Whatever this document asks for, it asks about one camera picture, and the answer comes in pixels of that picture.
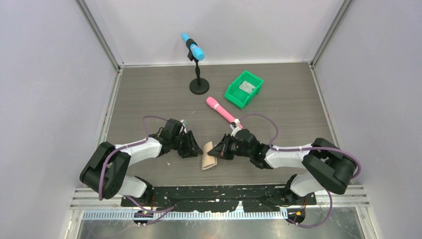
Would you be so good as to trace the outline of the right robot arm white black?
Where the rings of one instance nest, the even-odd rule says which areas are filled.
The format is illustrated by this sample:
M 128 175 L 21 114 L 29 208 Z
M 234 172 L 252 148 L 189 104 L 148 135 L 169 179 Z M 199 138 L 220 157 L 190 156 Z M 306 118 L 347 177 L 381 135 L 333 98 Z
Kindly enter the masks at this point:
M 304 174 L 291 176 L 282 189 L 282 198 L 293 205 L 315 191 L 344 194 L 351 179 L 360 171 L 355 158 L 324 138 L 316 138 L 313 143 L 303 146 L 279 147 L 259 142 L 247 129 L 225 134 L 207 154 L 225 160 L 246 157 L 260 169 L 306 169 Z

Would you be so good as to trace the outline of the beige card holder wallet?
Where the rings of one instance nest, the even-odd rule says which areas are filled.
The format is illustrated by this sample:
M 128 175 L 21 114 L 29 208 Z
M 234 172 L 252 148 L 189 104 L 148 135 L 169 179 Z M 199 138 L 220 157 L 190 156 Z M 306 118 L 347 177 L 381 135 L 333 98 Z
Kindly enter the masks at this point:
M 217 165 L 217 158 L 214 156 L 208 155 L 208 152 L 213 148 L 213 143 L 211 141 L 207 142 L 203 148 L 202 155 L 202 170 L 208 170 Z

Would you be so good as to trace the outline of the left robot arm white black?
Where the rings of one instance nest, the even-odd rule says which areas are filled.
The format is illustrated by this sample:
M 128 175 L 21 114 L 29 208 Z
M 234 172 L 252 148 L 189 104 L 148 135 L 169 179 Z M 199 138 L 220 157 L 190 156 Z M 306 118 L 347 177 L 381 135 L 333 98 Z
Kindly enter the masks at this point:
M 115 195 L 132 198 L 147 206 L 154 196 L 153 186 L 139 176 L 128 176 L 128 168 L 138 162 L 177 151 L 181 158 L 203 154 L 193 132 L 186 130 L 182 120 L 168 119 L 164 127 L 144 139 L 128 144 L 98 145 L 80 174 L 80 181 L 98 193 L 99 199 Z

